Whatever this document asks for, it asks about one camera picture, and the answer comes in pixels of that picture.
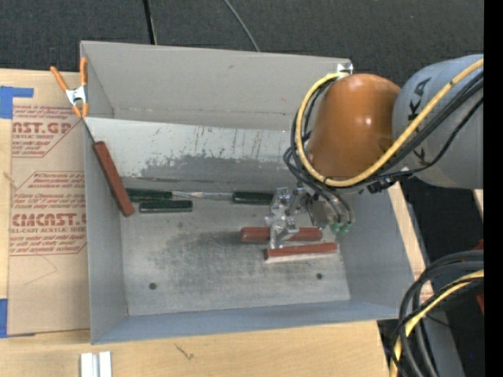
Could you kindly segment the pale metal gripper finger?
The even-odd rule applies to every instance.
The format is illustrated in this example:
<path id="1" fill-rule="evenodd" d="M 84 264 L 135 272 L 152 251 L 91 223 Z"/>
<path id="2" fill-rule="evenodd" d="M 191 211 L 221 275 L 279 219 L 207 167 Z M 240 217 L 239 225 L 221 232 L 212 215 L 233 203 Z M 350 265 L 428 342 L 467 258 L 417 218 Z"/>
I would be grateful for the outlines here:
<path id="1" fill-rule="evenodd" d="M 293 225 L 298 203 L 297 188 L 277 188 L 269 205 L 269 214 L 265 217 L 266 225 Z"/>
<path id="2" fill-rule="evenodd" d="M 282 242 L 299 231 L 296 221 L 293 218 L 276 220 L 270 226 L 269 249 L 282 247 Z"/>

